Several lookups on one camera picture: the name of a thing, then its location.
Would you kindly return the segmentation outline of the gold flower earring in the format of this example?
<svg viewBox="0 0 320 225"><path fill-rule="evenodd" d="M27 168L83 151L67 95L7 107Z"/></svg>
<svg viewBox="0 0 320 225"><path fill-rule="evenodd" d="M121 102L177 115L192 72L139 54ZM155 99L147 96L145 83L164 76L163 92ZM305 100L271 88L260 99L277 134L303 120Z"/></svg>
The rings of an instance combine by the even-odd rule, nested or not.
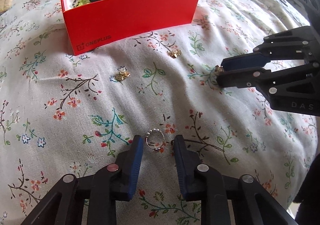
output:
<svg viewBox="0 0 320 225"><path fill-rule="evenodd" d="M179 57L182 54L181 50L179 49L175 49L175 50L171 50L168 52L168 55L173 58L176 59L177 57Z"/></svg>

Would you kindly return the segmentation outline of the floral bed sheet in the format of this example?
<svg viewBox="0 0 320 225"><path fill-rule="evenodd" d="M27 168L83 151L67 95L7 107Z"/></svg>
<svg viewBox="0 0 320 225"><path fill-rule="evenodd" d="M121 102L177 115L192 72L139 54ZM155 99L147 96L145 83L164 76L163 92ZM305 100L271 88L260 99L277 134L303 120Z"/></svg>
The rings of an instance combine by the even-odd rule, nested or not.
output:
<svg viewBox="0 0 320 225"><path fill-rule="evenodd" d="M153 128L163 147L144 149L118 224L200 223L200 203L180 195L176 135L204 163L252 175L288 208L317 153L316 118L274 111L254 88L220 89L214 68L307 24L281 0L199 0L191 24L74 56L60 0L13 0L1 14L1 224L20 224L64 174L94 174ZM121 66L131 75L119 82Z"/></svg>

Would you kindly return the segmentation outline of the gold pearl earring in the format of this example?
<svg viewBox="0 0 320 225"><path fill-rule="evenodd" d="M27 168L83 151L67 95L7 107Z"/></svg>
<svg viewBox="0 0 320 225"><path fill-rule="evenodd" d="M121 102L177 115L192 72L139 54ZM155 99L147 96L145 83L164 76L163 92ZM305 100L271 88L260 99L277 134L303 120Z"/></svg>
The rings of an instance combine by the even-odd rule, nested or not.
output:
<svg viewBox="0 0 320 225"><path fill-rule="evenodd" d="M119 82L122 82L125 79L127 79L130 75L131 73L128 72L127 67L121 66L120 68L118 68L118 74L116 75L116 80Z"/></svg>

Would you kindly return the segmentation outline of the red cardboard box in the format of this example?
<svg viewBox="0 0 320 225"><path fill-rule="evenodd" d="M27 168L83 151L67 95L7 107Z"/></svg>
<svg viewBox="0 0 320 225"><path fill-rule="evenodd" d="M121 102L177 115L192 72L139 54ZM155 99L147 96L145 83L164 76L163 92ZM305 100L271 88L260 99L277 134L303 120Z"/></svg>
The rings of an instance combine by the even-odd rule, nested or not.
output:
<svg viewBox="0 0 320 225"><path fill-rule="evenodd" d="M199 0L61 0L74 55L192 22Z"/></svg>

